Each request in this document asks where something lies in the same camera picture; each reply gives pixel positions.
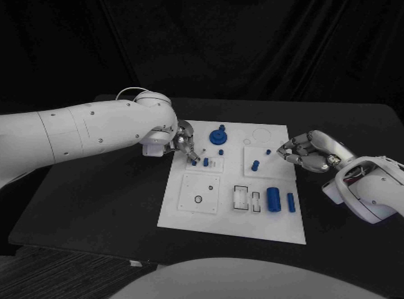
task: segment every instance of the black tabletop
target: black tabletop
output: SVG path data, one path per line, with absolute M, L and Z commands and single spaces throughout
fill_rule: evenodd
M 183 120 L 287 125 L 288 137 L 321 130 L 356 155 L 386 155 L 404 164 L 404 127 L 385 105 L 196 98 L 173 98 L 171 105 Z M 297 245 L 157 227 L 170 165 L 171 154 L 144 157 L 139 145 L 54 165 L 9 242 L 162 264 L 206 257 L 265 260 L 404 298 L 404 218 L 395 214 L 369 224 L 336 205 L 320 189 L 333 171 L 295 167 L 307 242 Z

